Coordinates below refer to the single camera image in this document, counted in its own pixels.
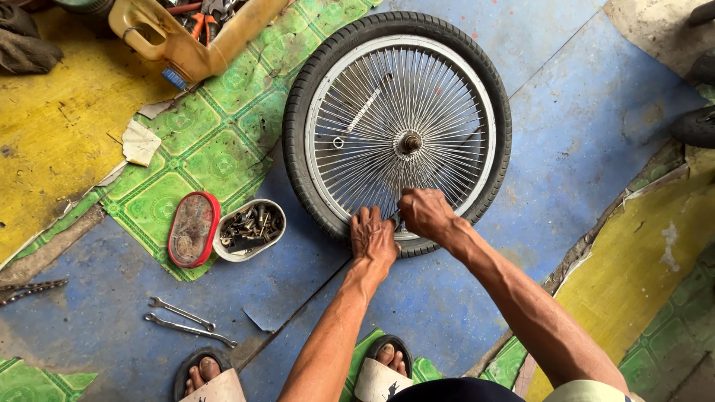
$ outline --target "tire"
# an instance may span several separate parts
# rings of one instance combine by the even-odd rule
[[[327,38],[297,75],[283,116],[282,143],[290,183],[311,218],[332,238],[350,247],[350,227],[321,199],[305,158],[305,125],[318,84],[330,67],[350,50],[367,41],[395,34],[424,36],[449,46],[474,69],[486,88],[495,116],[495,154],[486,183],[462,217],[475,224],[489,208],[504,181],[511,153],[511,110],[501,78],[484,51],[453,25],[425,14],[388,12],[363,17]],[[423,255],[440,246],[417,238],[400,242],[401,258]]]
[[[693,147],[715,149],[715,106],[680,116],[670,126],[671,136]]]
[[[688,77],[700,84],[715,85],[715,48],[695,60]]]
[[[710,22],[713,19],[715,19],[715,0],[695,7],[688,18],[688,26],[693,28]]]

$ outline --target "red tin lid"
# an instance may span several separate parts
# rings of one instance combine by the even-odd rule
[[[212,194],[194,191],[184,197],[169,232],[169,256],[182,268],[196,268],[211,255],[221,207]]]

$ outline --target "bolt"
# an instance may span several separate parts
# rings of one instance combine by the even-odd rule
[[[403,140],[405,151],[414,152],[422,147],[422,140],[414,134],[410,134]]]

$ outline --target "pliers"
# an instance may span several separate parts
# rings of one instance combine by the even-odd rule
[[[201,41],[201,35],[204,34],[205,44],[209,46],[221,29],[219,21],[223,13],[223,0],[203,0],[199,12],[189,16],[187,29],[191,36]]]

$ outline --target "yellow painted floor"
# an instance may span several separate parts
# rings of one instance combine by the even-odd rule
[[[0,76],[0,268],[124,156],[127,122],[173,97],[163,63],[94,35],[59,8],[33,14],[64,59],[49,74]]]
[[[689,173],[627,199],[556,300],[618,364],[715,233],[715,150],[688,147]],[[540,368],[526,400],[552,391]]]

